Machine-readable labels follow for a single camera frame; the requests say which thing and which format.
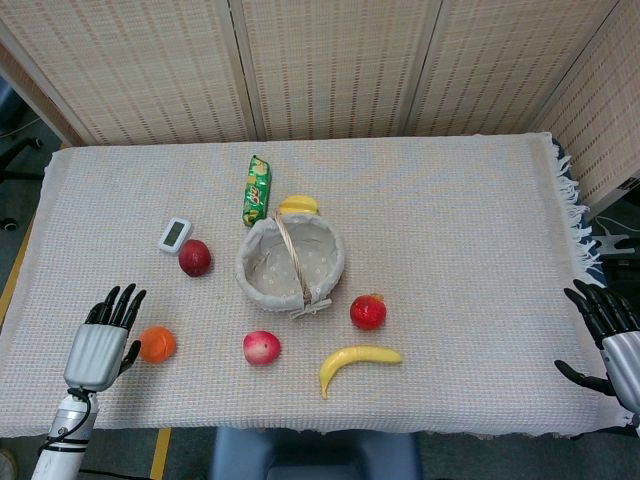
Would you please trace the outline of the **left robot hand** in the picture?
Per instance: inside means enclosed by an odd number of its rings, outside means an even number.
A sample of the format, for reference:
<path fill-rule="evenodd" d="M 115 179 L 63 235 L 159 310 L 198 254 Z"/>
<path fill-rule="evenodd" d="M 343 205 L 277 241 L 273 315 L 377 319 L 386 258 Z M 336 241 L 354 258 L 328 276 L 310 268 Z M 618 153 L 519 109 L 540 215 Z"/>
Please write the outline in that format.
<path fill-rule="evenodd" d="M 146 296 L 144 289 L 133 296 L 135 289 L 113 287 L 76 331 L 64 371 L 70 389 L 105 391 L 135 363 L 141 341 L 128 344 L 129 335 Z"/>

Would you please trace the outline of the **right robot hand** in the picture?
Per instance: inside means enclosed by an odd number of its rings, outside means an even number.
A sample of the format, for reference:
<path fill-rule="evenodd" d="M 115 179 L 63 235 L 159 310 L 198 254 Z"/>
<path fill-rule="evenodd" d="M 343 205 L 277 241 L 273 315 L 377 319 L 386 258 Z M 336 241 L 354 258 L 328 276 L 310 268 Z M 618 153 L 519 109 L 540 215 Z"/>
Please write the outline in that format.
<path fill-rule="evenodd" d="M 614 397 L 640 415 L 640 312 L 614 291 L 579 279 L 564 290 L 582 315 L 604 364 L 604 378 L 588 376 L 562 360 L 555 367 L 574 384 Z"/>

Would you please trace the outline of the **orange fruit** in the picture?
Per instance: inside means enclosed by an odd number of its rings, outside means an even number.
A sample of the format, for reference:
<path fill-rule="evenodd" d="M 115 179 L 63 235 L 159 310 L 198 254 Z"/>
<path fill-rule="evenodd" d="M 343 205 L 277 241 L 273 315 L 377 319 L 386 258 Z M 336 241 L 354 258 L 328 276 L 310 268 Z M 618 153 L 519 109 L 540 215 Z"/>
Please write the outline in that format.
<path fill-rule="evenodd" d="M 141 342 L 140 357 L 143 361 L 151 364 L 165 362 L 177 349 L 175 336 L 163 326 L 145 329 L 139 335 L 139 341 Z"/>

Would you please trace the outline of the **grey woven basket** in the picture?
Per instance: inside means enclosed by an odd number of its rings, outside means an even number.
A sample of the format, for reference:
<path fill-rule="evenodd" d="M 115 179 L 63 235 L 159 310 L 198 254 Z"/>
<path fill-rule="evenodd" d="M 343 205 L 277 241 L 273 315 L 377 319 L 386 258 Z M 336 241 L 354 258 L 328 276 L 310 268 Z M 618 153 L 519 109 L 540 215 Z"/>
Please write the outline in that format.
<path fill-rule="evenodd" d="M 277 213 L 250 228 L 236 255 L 235 278 L 258 307 L 299 318 L 331 306 L 345 259 L 342 236 L 323 217 Z"/>

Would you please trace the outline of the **grey metal stand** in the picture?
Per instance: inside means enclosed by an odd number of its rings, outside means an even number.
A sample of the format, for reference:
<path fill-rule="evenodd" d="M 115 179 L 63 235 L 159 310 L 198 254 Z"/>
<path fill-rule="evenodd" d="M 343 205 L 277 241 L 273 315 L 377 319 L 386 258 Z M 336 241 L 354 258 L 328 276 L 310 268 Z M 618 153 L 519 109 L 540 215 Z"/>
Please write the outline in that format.
<path fill-rule="evenodd" d="M 635 255 L 637 241 L 627 234 L 594 236 L 596 249 L 601 256 Z"/>

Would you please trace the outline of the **dark red apple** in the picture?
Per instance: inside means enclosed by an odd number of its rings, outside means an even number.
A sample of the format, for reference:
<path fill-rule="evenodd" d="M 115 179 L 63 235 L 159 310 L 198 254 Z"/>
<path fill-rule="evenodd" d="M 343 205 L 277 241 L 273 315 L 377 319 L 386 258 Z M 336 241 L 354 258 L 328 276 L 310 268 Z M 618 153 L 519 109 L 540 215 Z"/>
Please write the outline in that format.
<path fill-rule="evenodd" d="M 207 245 L 194 239 L 184 243 L 178 261 L 180 268 L 190 277 L 205 275 L 212 265 L 212 257 Z"/>

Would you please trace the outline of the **white digital timer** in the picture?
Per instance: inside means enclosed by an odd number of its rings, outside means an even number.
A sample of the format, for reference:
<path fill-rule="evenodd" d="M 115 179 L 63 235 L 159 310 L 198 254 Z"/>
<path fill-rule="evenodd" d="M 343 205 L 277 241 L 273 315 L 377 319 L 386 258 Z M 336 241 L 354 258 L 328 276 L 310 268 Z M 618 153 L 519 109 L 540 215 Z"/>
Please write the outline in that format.
<path fill-rule="evenodd" d="M 158 243 L 158 249 L 169 255 L 178 255 L 189 239 L 193 226 L 184 218 L 172 217 L 166 225 Z"/>

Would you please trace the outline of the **pink peach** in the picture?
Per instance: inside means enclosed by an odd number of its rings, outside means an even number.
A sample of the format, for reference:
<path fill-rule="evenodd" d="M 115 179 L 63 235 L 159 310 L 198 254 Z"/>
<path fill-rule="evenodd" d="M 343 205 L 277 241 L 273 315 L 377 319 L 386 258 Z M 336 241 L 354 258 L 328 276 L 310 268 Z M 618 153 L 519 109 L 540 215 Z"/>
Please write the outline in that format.
<path fill-rule="evenodd" d="M 279 357 L 280 352 L 281 342 L 271 332 L 253 331 L 244 337 L 243 354 L 250 365 L 269 365 Z"/>

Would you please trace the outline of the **green snack packet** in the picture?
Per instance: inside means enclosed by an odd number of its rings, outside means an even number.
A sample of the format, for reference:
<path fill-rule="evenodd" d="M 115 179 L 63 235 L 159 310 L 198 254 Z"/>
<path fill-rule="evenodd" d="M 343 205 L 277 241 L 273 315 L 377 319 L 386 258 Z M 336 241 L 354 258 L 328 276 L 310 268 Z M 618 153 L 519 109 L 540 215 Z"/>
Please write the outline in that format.
<path fill-rule="evenodd" d="M 270 165 L 253 155 L 245 185 L 242 220 L 245 226 L 252 227 L 257 221 L 265 219 L 271 190 Z"/>

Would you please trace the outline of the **white woven tablecloth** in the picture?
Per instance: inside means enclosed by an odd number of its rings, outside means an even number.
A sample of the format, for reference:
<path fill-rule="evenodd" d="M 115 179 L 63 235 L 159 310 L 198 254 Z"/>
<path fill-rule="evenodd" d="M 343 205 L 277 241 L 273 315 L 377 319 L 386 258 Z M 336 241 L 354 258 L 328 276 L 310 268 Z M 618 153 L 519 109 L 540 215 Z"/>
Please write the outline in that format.
<path fill-rule="evenodd" d="M 46 431 L 76 330 L 114 286 L 176 353 L 101 428 L 575 435 L 631 419 L 564 295 L 592 282 L 549 133 L 68 148 L 0 334 L 0 436 Z"/>

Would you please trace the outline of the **bright red pomegranate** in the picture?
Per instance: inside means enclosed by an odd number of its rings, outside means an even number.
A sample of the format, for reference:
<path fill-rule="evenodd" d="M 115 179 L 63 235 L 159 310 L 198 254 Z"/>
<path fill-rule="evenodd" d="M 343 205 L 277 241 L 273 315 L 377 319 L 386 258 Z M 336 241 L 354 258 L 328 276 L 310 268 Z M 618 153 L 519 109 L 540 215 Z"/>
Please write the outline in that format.
<path fill-rule="evenodd" d="M 372 293 L 358 296 L 351 304 L 350 319 L 361 330 L 376 330 L 385 323 L 386 305 L 382 294 Z"/>

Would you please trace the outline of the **small yellow banana bunch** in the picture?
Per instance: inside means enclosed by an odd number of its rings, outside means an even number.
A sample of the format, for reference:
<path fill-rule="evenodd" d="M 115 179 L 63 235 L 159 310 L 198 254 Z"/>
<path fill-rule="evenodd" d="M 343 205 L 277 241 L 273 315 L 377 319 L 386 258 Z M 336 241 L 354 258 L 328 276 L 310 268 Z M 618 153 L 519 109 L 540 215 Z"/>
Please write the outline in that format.
<path fill-rule="evenodd" d="M 317 215 L 319 213 L 319 206 L 317 201 L 311 196 L 290 195 L 280 202 L 278 212 L 282 215 L 298 213 Z"/>

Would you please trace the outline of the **long yellow banana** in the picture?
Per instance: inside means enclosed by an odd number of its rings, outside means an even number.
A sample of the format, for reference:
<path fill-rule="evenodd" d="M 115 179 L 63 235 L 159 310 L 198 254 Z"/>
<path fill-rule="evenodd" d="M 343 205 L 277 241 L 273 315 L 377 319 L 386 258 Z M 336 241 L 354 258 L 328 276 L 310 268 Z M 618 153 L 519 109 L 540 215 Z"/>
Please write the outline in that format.
<path fill-rule="evenodd" d="M 328 389 L 333 377 L 343 367 L 355 363 L 399 364 L 402 355 L 387 347 L 355 345 L 341 348 L 326 357 L 318 371 L 321 398 L 328 398 Z"/>

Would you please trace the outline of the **woven folding screen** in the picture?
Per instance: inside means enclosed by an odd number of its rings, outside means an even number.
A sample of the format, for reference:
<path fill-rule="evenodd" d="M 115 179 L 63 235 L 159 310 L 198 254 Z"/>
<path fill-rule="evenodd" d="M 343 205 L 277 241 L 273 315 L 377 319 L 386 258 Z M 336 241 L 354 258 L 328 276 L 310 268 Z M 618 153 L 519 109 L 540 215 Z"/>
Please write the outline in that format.
<path fill-rule="evenodd" d="M 0 0 L 0 74 L 70 145 L 548 131 L 640 189 L 640 0 Z"/>

